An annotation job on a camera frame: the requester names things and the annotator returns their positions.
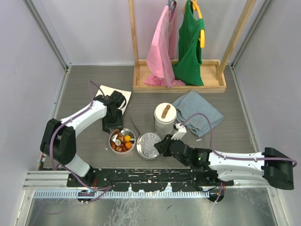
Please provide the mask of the metal tongs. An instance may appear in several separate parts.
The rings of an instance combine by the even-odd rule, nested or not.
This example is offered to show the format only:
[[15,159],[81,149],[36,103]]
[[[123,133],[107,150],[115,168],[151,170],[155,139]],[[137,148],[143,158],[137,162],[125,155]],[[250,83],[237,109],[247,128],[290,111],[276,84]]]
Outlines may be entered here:
[[138,129],[138,127],[137,127],[137,125],[136,125],[136,123],[135,123],[133,117],[132,117],[132,116],[130,116],[130,117],[131,117],[132,124],[134,125],[134,128],[136,129],[138,135],[140,136],[140,135],[141,135],[141,132],[139,131],[139,129]]

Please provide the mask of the tall white cylinder container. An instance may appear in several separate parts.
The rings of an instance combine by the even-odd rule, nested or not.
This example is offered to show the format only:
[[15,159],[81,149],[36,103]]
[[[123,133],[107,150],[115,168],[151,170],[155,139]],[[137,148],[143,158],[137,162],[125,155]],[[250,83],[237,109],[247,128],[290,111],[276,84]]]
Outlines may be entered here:
[[164,122],[155,118],[155,131],[160,134],[169,134],[174,129],[174,121]]

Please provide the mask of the metal lid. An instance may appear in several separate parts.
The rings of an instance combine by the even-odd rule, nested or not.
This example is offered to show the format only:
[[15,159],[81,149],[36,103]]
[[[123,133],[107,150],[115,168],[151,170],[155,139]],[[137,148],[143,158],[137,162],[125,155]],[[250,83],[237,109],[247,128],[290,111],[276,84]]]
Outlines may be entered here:
[[139,155],[146,160],[154,160],[159,156],[155,144],[161,141],[158,134],[154,132],[142,133],[137,140],[136,148]]

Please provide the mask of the pink metal bowl container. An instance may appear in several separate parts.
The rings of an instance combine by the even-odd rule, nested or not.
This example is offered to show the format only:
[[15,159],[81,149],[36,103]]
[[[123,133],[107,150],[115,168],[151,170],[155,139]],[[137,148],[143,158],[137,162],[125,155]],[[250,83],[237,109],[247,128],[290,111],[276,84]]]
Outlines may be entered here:
[[118,155],[130,154],[136,145],[136,137],[130,129],[116,129],[109,136],[111,150]]

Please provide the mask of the food pieces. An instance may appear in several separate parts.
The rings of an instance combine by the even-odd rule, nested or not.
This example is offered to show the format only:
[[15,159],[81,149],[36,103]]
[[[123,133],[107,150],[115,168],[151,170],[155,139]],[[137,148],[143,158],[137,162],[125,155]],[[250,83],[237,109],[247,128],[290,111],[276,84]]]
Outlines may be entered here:
[[113,151],[117,153],[129,152],[134,147],[135,139],[130,135],[114,134],[110,140]]

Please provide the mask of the white lid with brown strap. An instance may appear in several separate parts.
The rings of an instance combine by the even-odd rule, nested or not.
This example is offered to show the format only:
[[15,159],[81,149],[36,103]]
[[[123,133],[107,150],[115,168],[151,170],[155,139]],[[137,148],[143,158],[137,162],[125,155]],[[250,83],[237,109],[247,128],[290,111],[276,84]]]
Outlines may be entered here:
[[176,119],[176,114],[176,108],[170,103],[161,103],[154,111],[155,119],[163,124],[174,122]]

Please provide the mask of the blue denim shorts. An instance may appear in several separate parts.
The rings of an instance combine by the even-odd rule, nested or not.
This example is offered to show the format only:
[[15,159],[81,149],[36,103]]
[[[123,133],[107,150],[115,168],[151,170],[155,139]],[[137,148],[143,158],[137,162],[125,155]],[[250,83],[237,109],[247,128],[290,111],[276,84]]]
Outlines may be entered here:
[[176,120],[184,123],[196,137],[202,137],[215,127],[224,116],[195,91],[179,97],[173,102]]

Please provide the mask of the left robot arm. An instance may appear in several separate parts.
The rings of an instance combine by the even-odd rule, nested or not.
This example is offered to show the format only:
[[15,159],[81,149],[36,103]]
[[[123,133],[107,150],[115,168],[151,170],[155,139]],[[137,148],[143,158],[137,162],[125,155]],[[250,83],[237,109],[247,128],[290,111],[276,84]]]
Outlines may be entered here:
[[61,119],[50,119],[45,127],[40,151],[75,174],[83,186],[94,182],[94,169],[77,154],[77,136],[97,120],[102,120],[103,131],[123,128],[123,113],[126,97],[113,91],[110,95],[99,94],[75,114]]

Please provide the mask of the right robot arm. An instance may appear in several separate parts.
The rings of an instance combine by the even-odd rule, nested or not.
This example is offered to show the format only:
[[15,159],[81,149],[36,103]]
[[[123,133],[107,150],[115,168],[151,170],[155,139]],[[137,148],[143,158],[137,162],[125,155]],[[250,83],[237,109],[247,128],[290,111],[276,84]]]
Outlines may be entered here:
[[173,140],[171,135],[154,147],[162,156],[174,157],[184,166],[200,172],[213,186],[220,182],[252,180],[267,182],[277,189],[294,189],[295,161],[272,147],[256,153],[222,153],[189,147],[181,140]]

